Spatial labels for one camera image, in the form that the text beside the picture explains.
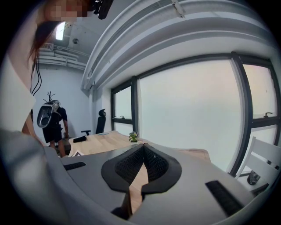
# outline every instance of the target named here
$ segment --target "desk surface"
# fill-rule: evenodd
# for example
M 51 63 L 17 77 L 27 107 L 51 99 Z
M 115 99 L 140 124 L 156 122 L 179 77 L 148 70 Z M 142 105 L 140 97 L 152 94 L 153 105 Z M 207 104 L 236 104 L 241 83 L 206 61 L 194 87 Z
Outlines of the desk surface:
M 131 144 L 129 142 L 129 137 L 120 134 L 117 131 L 110 131 L 102 133 L 106 135 L 90 135 L 87 136 L 87 141 L 73 143 L 73 138 L 69 140 L 71 145 L 70 156 L 72 156 L 77 150 L 79 150 L 84 155 L 96 154 L 101 152 L 112 151 L 119 148 L 127 147 Z M 153 144 L 152 142 L 139 138 L 139 143 L 148 143 Z M 185 154 L 190 154 L 196 157 L 201 158 L 211 162 L 209 154 L 206 150 L 203 149 L 173 149 L 180 151 Z M 131 206 L 132 212 L 134 213 L 138 207 L 141 205 L 141 187 L 148 183 L 148 175 L 145 166 L 143 165 L 134 179 L 133 183 L 130 186 L 130 197 L 131 197 Z

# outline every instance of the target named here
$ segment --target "white chair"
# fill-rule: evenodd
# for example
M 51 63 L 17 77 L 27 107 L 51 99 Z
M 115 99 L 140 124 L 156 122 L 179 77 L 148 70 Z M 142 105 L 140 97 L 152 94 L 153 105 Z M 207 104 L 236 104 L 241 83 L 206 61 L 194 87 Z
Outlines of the white chair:
M 269 165 L 267 162 L 253 155 L 252 152 L 281 167 L 281 148 L 253 137 L 246 159 L 235 177 L 238 179 L 244 167 L 248 166 L 269 184 L 267 187 L 267 189 L 269 189 L 276 180 L 281 168 L 279 168 L 279 170 L 275 169 L 272 165 Z

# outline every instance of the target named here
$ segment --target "black window frame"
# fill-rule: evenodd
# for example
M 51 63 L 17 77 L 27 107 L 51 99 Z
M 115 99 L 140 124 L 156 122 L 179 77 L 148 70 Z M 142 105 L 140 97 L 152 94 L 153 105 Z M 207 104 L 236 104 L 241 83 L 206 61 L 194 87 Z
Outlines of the black window frame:
M 117 86 L 116 88 L 112 89 L 112 100 L 111 100 L 111 109 L 112 109 L 112 117 L 115 115 L 115 103 L 114 103 L 114 94 L 118 93 L 119 91 L 127 88 L 127 87 L 132 87 L 131 90 L 131 100 L 132 100 L 132 120 L 131 121 L 125 121 L 125 119 L 117 119 L 117 118 L 112 118 L 112 130 L 114 130 L 114 122 L 116 123 L 127 123 L 127 124 L 132 124 L 133 125 L 133 130 L 134 131 L 139 131 L 138 127 L 138 101 L 137 101 L 137 80 L 145 78 L 147 76 L 153 75 L 155 73 L 161 72 L 163 70 L 167 70 L 170 68 L 174 68 L 177 66 L 181 65 L 186 65 L 190 63 L 195 63 L 195 62 L 205 62 L 205 61 L 211 61 L 211 60 L 232 60 L 233 63 L 235 64 L 236 70 L 237 70 L 237 76 L 240 80 L 240 92 L 243 94 L 243 105 L 244 105 L 244 130 L 243 134 L 241 137 L 241 145 L 240 149 L 238 151 L 238 155 L 236 157 L 236 160 L 233 164 L 233 167 L 230 171 L 230 175 L 233 177 L 236 176 L 237 171 L 239 170 L 242 161 L 245 157 L 247 147 L 249 144 L 249 139 L 251 135 L 251 130 L 252 128 L 256 127 L 267 127 L 271 125 L 277 125 L 277 131 L 275 134 L 275 140 L 274 140 L 274 145 L 278 145 L 279 143 L 279 137 L 280 137 L 280 132 L 281 132 L 281 94 L 280 94 L 280 88 L 279 88 L 279 83 L 278 79 L 274 70 L 274 67 L 268 58 L 262 58 L 258 56 L 252 56 L 252 55 L 247 55 L 247 54 L 239 54 L 236 52 L 231 52 L 231 53 L 220 53 L 220 54 L 204 54 L 204 55 L 198 55 L 198 56 L 193 56 L 193 57 L 188 57 L 188 58 L 183 58 L 180 60 L 176 60 L 173 62 L 169 62 L 160 66 L 157 66 L 153 69 L 150 69 L 144 73 L 141 73 L 137 76 L 133 76 L 129 80 L 125 81 L 121 85 Z M 244 65 L 257 65 L 257 66 L 262 66 L 266 67 L 270 70 L 271 78 L 274 83 L 274 89 L 275 89 L 275 94 L 276 94 L 276 100 L 277 100 L 277 116 L 272 116 L 268 118 L 258 118 L 258 119 L 253 119 L 253 106 L 252 106 L 252 95 L 251 95 L 251 89 L 249 85 L 249 81 L 247 78 L 246 71 L 244 69 Z
M 131 87 L 131 119 L 120 119 L 115 118 L 115 94 L 118 92 Z M 125 81 L 124 83 L 118 85 L 117 87 L 111 89 L 111 128 L 114 131 L 114 123 L 124 123 L 131 124 L 133 126 L 133 131 L 139 132 L 139 116 L 138 116 L 138 100 L 137 100 L 137 79 L 133 76 L 130 80 Z

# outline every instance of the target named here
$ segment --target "small plant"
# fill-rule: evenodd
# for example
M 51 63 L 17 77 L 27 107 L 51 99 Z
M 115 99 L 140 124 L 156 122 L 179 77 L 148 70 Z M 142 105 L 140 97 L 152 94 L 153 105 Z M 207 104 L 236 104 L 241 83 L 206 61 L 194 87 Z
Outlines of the small plant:
M 138 136 L 137 132 L 133 131 L 132 133 L 130 133 L 129 141 L 130 142 L 137 142 L 138 137 L 139 136 Z

